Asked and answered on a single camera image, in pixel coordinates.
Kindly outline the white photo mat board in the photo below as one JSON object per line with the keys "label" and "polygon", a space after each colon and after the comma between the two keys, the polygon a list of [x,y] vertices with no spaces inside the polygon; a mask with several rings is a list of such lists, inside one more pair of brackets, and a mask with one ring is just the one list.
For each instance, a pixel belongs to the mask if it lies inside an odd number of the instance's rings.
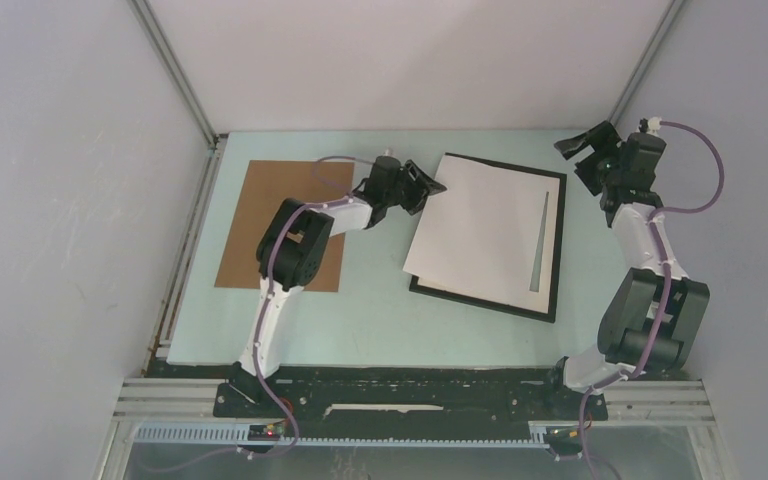
{"label": "white photo mat board", "polygon": [[558,195],[447,193],[430,201],[403,264],[420,287],[483,308],[552,316]]}

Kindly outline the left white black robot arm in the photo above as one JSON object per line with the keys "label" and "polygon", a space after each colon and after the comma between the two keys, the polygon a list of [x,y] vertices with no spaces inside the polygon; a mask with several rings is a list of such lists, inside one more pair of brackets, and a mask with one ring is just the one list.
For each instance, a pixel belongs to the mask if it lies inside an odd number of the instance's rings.
{"label": "left white black robot arm", "polygon": [[243,383],[237,395],[252,416],[264,416],[275,406],[276,390],[263,380],[281,366],[290,305],[319,273],[329,240],[375,227],[393,207],[416,215],[430,197],[447,190],[412,160],[384,154],[370,166],[368,175],[337,199],[283,200],[258,244],[257,315],[238,359],[240,369],[256,377]]}

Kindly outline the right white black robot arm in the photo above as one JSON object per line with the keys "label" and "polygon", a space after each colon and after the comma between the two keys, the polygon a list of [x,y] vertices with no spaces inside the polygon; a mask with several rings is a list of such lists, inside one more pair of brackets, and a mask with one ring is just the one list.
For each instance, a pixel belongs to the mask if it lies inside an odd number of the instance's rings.
{"label": "right white black robot arm", "polygon": [[543,408],[553,417],[576,411],[581,393],[681,368],[706,312],[709,287],[692,280],[677,260],[665,229],[672,210],[653,189],[667,147],[660,126],[659,118],[645,119],[622,138],[611,122],[602,121],[554,145],[566,160],[592,150],[576,163],[575,173],[598,197],[628,271],[602,316],[595,344],[560,360],[559,380],[543,388]]}

